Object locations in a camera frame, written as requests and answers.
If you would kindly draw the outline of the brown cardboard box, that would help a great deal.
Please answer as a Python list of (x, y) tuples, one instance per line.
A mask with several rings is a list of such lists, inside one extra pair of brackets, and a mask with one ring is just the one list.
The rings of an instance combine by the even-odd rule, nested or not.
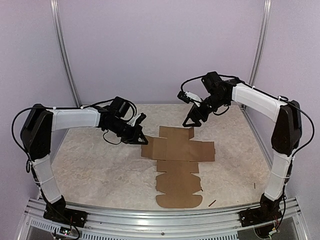
[(156, 161), (155, 200), (162, 208), (195, 208), (203, 201), (199, 163), (215, 161), (215, 143), (194, 136), (193, 127), (160, 126), (158, 136), (141, 146), (141, 157)]

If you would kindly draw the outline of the right robot arm white sleeve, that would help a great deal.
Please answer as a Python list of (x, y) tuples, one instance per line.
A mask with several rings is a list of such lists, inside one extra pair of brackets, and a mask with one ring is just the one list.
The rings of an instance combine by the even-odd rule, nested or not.
[(222, 76), (215, 71), (203, 76), (201, 82), (210, 94), (207, 102), (214, 111), (236, 102), (254, 109), (275, 123), (271, 136), (272, 168), (266, 189), (260, 198), (260, 211), (264, 215), (277, 211), (291, 177), (294, 152), (302, 136), (299, 103), (271, 96), (238, 77), (222, 80)]

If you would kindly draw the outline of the robot arm white sleeve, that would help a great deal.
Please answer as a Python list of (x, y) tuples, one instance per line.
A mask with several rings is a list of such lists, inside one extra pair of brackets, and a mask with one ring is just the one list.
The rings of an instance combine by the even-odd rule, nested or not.
[(236, 102), (254, 109), (275, 123), (271, 136), (272, 168), (266, 189), (260, 198), (260, 211), (264, 215), (277, 211), (291, 177), (294, 152), (302, 136), (299, 103), (271, 96), (238, 77), (222, 80), (222, 76), (215, 71), (203, 76), (201, 82), (210, 94), (207, 102), (214, 111)]
[(31, 160), (43, 198), (50, 204), (63, 198), (51, 166), (52, 132), (72, 128), (100, 128), (120, 134), (126, 126), (124, 119), (101, 107), (60, 109), (39, 103), (32, 106), (20, 138)]

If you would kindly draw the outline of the left robot arm white sleeve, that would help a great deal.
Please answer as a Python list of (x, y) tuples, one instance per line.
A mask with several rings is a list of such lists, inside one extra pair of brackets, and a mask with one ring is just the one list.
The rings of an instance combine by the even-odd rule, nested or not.
[(72, 128), (100, 128), (120, 134), (126, 126), (124, 119), (101, 107), (60, 109), (39, 103), (32, 106), (20, 138), (31, 160), (43, 198), (50, 204), (63, 198), (51, 166), (52, 132)]

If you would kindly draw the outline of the front aluminium frame rail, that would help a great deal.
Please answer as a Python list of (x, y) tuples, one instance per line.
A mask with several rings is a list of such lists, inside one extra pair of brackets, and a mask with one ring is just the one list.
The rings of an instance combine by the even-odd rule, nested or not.
[[(67, 207), (88, 213), (80, 240), (245, 240), (257, 239), (255, 229), (264, 224), (242, 227), (240, 211), (254, 209), (258, 203), (231, 207), (190, 210), (132, 210), (67, 202)], [(18, 224), (14, 240), (53, 240), (52, 234), (66, 226), (44, 219), (45, 202), (29, 199)], [(272, 240), (311, 240), (295, 198), (286, 200), (286, 211)]]

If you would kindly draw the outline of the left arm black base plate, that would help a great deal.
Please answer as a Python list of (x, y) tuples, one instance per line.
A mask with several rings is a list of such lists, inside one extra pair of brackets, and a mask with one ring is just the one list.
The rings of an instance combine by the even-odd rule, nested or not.
[(52, 204), (48, 203), (43, 214), (47, 220), (79, 228), (85, 226), (87, 216), (88, 213), (85, 211), (60, 206), (54, 208)]

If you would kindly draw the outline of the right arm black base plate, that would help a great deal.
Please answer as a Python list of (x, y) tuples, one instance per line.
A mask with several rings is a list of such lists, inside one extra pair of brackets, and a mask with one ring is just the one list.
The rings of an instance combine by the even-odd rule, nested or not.
[(261, 207), (247, 208), (238, 213), (242, 227), (258, 225), (275, 219), (279, 220), (282, 217), (282, 212), (278, 208), (273, 212), (263, 212)]

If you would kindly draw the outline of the right aluminium frame post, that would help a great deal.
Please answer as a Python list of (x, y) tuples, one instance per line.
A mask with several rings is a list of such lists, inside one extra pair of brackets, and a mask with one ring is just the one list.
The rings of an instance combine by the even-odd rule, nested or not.
[(258, 42), (257, 47), (255, 50), (255, 55), (253, 59), (253, 66), (250, 72), (249, 76), (249, 84), (254, 85), (257, 79), (261, 59), (263, 56), (263, 50), (265, 46), (265, 41), (267, 37), (268, 32), (268, 25), (270, 21), (270, 15), (271, 15), (271, 8), (272, 8), (272, 0), (265, 0), (264, 6), (263, 6), (263, 13), (261, 18), (261, 24), (260, 24), (260, 30), (258, 34)]

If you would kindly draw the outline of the aluminium frame post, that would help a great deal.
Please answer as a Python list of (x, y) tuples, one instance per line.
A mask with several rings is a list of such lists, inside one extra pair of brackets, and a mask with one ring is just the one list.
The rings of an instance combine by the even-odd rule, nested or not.
[(73, 78), (70, 61), (68, 58), (68, 53), (67, 53), (67, 49), (64, 41), (64, 34), (63, 34), (63, 28), (62, 28), (62, 22), (60, 17), (60, 10), (59, 10), (59, 1), (50, 0), (49, 2), (50, 2), (52, 19), (53, 19), (53, 25), (55, 29), (56, 38), (57, 38), (58, 49), (60, 52), (61, 61), (64, 68), (65, 75), (66, 75), (67, 83), (68, 83), (74, 104), (77, 107), (80, 107), (81, 100), (76, 87), (76, 83)]
[(263, 6), (263, 13), (261, 18), (261, 24), (260, 24), (260, 30), (258, 34), (258, 42), (257, 47), (255, 50), (255, 55), (253, 59), (253, 66), (250, 72), (249, 76), (249, 84), (254, 85), (257, 79), (261, 59), (263, 56), (263, 50), (265, 46), (265, 41), (267, 37), (268, 32), (268, 25), (270, 21), (270, 15), (271, 15), (271, 8), (272, 8), (272, 0), (265, 0), (264, 6)]

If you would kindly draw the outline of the left aluminium frame post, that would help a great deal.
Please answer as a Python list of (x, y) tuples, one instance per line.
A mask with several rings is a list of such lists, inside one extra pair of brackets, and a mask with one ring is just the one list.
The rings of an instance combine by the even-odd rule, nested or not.
[(77, 107), (80, 107), (81, 100), (76, 87), (76, 83), (73, 78), (70, 61), (68, 58), (68, 53), (67, 53), (67, 49), (64, 41), (64, 34), (63, 34), (63, 28), (62, 28), (62, 22), (60, 17), (60, 10), (59, 10), (59, 1), (50, 0), (49, 2), (50, 2), (52, 19), (53, 19), (53, 25), (55, 29), (56, 38), (57, 38), (58, 49), (60, 52), (61, 61), (64, 68), (65, 75), (66, 75), (67, 83), (68, 83), (74, 104)]

